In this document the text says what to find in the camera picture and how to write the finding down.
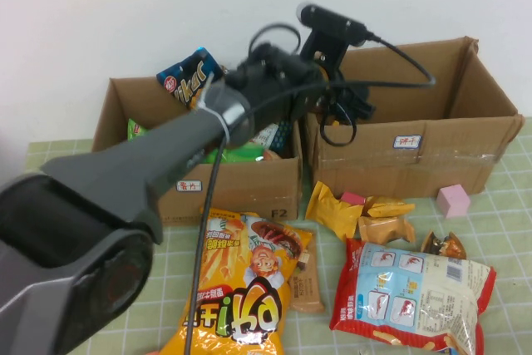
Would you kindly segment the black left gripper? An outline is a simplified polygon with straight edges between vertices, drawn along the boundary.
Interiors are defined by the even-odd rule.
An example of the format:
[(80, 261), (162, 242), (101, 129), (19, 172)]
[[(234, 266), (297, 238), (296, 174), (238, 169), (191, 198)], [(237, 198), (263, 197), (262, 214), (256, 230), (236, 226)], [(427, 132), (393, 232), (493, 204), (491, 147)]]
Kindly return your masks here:
[(373, 117), (376, 107), (368, 102), (369, 88), (359, 84), (335, 86), (322, 96), (314, 111), (318, 114), (333, 116), (333, 126), (346, 126), (348, 117), (358, 117), (368, 121)]

